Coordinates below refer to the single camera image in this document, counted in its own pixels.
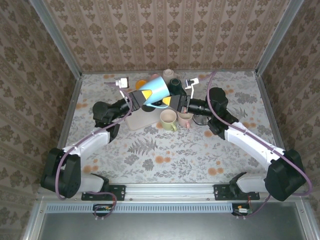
floral tablecloth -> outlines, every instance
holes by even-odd
[[[203,78],[210,72],[179,72],[182,79]],[[114,103],[122,98],[104,82],[129,77],[130,86],[153,73],[83,75],[67,146],[94,127],[92,107],[97,101]],[[196,85],[194,98],[205,99],[208,79]],[[228,110],[252,132],[274,144],[267,114],[254,72],[218,72],[212,87],[223,88]],[[111,183],[216,183],[228,182],[240,172],[264,171],[237,146],[213,135],[208,126],[194,122],[190,129],[178,126],[165,131],[160,123],[131,131],[121,123],[116,139],[86,160],[82,171],[109,178]]]

gray floor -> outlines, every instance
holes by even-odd
[[[45,216],[40,240],[304,240],[294,203],[268,203],[252,218],[230,213],[87,213]]]

wall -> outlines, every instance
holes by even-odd
[[[320,223],[320,1],[305,0],[262,75],[287,149],[302,157]]]
[[[57,145],[75,79],[25,0],[0,1],[0,239],[15,240]]]
[[[254,69],[289,0],[45,0],[83,72]]]

yellow object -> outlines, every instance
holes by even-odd
[[[171,100],[171,96],[167,96],[167,97],[165,97],[165,98],[162,99],[162,102],[163,102],[165,105],[170,106],[170,100]]]
[[[147,83],[147,80],[141,79],[135,83],[135,89],[139,90],[143,85]]]
[[[142,90],[141,92],[142,92],[143,96],[145,97],[145,100],[147,100],[152,95],[151,90]]]

blue cup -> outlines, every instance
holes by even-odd
[[[139,90],[151,90],[152,95],[144,102],[144,105],[148,107],[165,109],[168,107],[166,104],[162,104],[160,106],[152,105],[155,102],[162,100],[165,97],[170,96],[168,87],[162,78],[162,76],[158,76],[157,78],[147,82],[145,85],[139,88]]]

